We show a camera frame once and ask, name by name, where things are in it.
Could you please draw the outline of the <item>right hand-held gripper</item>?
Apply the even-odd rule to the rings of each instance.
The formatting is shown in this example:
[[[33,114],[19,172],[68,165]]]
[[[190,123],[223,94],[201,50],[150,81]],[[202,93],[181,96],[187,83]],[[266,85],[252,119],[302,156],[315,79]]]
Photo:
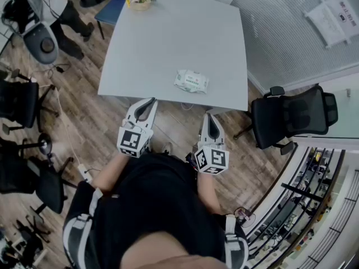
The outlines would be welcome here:
[[[224,130],[212,114],[204,115],[194,157],[199,173],[218,175],[229,168],[229,151],[224,143]]]

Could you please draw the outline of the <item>black waist device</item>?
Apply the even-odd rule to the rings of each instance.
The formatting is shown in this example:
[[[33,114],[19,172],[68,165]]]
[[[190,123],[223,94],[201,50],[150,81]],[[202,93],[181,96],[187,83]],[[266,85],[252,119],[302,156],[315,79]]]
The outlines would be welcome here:
[[[185,157],[185,160],[187,163],[189,163],[191,165],[191,167],[193,168],[193,170],[195,172],[198,172],[198,169],[197,169],[197,165],[196,165],[196,162],[195,160],[193,159],[194,155],[192,152],[188,153]]]

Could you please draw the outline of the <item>white paper wall sign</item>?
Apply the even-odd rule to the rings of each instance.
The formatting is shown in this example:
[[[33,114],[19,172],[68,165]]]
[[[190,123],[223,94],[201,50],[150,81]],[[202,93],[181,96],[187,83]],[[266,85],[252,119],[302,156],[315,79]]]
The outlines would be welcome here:
[[[359,35],[359,12],[349,0],[321,0],[303,14],[319,31],[327,49],[339,43],[350,44]]]

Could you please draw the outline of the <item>person's right forearm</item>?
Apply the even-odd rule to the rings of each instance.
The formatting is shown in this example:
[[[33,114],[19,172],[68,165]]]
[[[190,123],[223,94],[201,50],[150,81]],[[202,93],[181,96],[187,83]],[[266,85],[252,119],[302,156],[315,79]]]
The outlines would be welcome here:
[[[222,214],[212,175],[206,173],[197,174],[197,192],[202,203],[212,214]]]

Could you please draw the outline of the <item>white power strip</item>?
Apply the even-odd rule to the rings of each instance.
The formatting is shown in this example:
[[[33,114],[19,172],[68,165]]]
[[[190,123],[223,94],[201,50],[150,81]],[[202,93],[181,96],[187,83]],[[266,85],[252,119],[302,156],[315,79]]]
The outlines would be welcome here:
[[[93,178],[84,164],[79,164],[77,169],[86,182],[90,183],[92,181]]]

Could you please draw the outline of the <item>black mesh office chair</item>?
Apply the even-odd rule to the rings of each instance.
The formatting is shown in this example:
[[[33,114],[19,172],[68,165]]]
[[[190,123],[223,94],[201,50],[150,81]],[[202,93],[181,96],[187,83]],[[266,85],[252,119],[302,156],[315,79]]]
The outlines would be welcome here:
[[[315,85],[297,95],[286,96],[281,86],[271,87],[263,97],[251,103],[251,110],[245,114],[251,124],[233,136],[237,140],[245,132],[253,131],[256,147],[280,149],[282,155],[294,149],[294,142],[285,145],[279,142],[296,135],[325,135],[329,127],[338,121],[338,107],[335,95]]]

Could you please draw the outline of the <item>blue chair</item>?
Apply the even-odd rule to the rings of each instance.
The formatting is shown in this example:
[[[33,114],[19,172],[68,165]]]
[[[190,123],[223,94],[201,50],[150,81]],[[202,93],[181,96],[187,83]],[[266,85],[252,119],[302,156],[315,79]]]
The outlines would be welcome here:
[[[126,0],[110,0],[96,15],[95,19],[98,24],[98,28],[101,34],[102,39],[105,39],[102,25],[104,22],[109,25],[115,25],[118,17],[121,13],[123,6],[125,5]]]

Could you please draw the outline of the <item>black chair star base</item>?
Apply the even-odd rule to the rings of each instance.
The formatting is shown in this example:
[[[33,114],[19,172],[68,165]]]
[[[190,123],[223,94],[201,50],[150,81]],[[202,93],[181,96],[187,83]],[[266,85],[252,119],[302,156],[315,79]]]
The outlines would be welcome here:
[[[29,226],[24,225],[20,220],[16,220],[15,228],[20,233],[14,245],[20,255],[20,263],[25,269],[39,269],[41,261],[48,254],[41,231],[30,223]]]

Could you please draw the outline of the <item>black armless office chair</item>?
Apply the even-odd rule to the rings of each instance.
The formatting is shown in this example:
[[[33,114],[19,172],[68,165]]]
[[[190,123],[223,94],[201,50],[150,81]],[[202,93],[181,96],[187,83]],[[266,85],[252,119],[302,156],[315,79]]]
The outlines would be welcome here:
[[[39,95],[39,84],[22,75],[19,69],[11,72],[11,78],[20,78],[25,82],[9,82],[0,80],[0,118],[16,122],[18,126],[2,125],[3,132],[8,135],[11,131],[32,128],[37,122],[39,132],[42,132],[40,123],[41,111],[46,111],[59,117],[59,112],[43,106],[43,102],[51,90],[56,87],[49,85],[46,91]]]

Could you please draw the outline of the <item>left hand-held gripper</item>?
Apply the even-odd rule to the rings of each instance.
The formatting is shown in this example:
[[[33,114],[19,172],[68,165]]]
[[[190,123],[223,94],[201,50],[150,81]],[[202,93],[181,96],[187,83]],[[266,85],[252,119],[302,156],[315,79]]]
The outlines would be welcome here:
[[[150,151],[150,140],[154,134],[151,128],[157,107],[156,98],[142,99],[129,107],[118,132],[117,149],[120,153],[139,158]]]

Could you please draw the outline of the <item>round black stand base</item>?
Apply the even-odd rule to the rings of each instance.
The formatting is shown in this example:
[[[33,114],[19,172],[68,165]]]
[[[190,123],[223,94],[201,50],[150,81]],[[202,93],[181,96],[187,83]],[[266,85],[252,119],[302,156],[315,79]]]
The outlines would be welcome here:
[[[47,133],[41,133],[38,138],[39,150],[43,155],[49,155],[52,152],[52,139]]]

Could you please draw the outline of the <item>white wet wipe pack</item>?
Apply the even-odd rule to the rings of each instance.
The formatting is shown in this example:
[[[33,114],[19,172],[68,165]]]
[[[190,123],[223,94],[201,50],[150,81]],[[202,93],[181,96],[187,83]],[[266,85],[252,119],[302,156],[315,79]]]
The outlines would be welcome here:
[[[201,73],[182,69],[177,71],[175,87],[189,93],[206,94],[209,79]]]

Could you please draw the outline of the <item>black padded office chair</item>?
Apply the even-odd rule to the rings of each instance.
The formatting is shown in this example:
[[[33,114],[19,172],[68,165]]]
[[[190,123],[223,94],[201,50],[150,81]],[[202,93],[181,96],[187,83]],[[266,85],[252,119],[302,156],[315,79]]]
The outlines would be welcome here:
[[[43,155],[39,143],[22,144],[0,138],[0,194],[35,193],[53,212],[60,214],[67,199],[63,186],[77,186],[64,180],[67,165],[74,162],[69,157],[59,170],[55,170],[52,153]]]

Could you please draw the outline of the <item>black metal railing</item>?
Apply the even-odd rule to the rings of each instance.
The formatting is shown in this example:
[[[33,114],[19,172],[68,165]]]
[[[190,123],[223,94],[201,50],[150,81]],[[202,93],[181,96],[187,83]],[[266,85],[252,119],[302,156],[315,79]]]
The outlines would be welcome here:
[[[359,269],[359,152],[297,148],[245,233],[248,269]]]

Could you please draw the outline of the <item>person's left forearm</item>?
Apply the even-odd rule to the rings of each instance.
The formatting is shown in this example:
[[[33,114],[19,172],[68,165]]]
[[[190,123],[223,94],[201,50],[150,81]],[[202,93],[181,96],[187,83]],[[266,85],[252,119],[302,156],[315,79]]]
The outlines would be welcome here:
[[[93,178],[91,185],[99,188],[102,193],[110,192],[117,183],[122,171],[127,165],[130,157],[123,153],[118,153],[100,172]]]

